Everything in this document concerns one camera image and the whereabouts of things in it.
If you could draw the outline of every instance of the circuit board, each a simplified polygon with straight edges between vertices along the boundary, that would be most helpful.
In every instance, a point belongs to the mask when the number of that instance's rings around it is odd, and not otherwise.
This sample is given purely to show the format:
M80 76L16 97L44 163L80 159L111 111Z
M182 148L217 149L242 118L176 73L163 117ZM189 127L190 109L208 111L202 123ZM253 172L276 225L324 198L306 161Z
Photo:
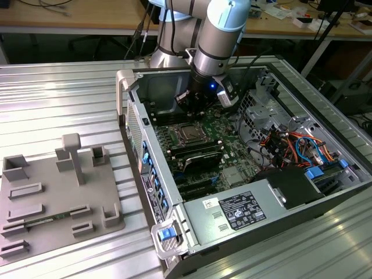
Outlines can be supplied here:
M260 171L231 120L226 114L221 114L221 110L221 107L215 106L201 120L154 127L174 181L185 201L244 185ZM188 153L193 154L195 161L195 158L205 155L198 150L207 144L218 147L214 151L208 149L210 160L203 158L201 165L191 170L186 168L188 160L176 158L171 152L188 148Z

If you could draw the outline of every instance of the wooden desk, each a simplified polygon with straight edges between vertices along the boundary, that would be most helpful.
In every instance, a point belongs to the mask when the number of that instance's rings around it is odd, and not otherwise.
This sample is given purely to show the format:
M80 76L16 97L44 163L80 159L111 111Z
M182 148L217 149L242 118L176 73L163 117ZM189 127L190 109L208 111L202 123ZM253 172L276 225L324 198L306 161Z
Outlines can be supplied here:
M305 6L313 17L319 13L299 0L288 5ZM70 17L12 0L9 9L0 9L0 33L132 35L145 12L140 0L73 0L65 6ZM349 22L341 20L341 24L333 28L304 69L304 75L311 70L332 40L372 41L372 36L358 32L349 26ZM158 26L151 23L149 34L157 35ZM314 31L292 24L292 19L279 20L262 13L262 19L247 20L244 37L312 40L314 35Z
M36 0L25 1L38 3ZM145 13L139 0L73 0L65 7L71 16L12 0L9 9L0 9L0 26L135 30Z

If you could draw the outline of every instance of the power supply label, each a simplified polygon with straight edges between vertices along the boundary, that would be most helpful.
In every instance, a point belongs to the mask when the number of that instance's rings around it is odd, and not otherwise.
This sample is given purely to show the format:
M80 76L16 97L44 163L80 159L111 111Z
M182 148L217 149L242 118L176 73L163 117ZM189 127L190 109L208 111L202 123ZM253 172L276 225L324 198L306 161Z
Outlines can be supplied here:
M237 231L266 219L250 191L219 201L230 227Z

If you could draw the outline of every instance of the sticker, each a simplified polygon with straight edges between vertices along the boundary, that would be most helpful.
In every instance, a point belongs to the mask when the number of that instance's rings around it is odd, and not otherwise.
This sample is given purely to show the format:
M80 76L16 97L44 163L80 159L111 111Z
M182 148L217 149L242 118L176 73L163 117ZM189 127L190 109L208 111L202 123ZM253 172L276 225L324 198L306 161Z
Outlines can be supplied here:
M250 191L223 199L219 201L219 204L230 227L235 231L266 219L265 214Z
M219 205L219 199L218 198L212 198L212 199L206 199L203 201L205 209L213 208L217 205Z

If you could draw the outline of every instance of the metal workbench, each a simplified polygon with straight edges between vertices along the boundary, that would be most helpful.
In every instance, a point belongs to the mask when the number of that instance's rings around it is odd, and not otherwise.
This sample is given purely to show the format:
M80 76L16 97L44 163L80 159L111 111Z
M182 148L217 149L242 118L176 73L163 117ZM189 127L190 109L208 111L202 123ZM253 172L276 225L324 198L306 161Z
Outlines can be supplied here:
M252 58L243 58L249 63ZM271 62L316 104L352 145L372 160L370 138L316 94L290 65ZM27 160L54 156L60 136L80 133L84 148L109 150L125 229L0 267L0 278L163 278L116 122L115 74L142 68L133 62L0 66L0 164L22 153ZM294 112L302 108L286 105ZM187 278L371 278L372 189L318 219L239 251Z

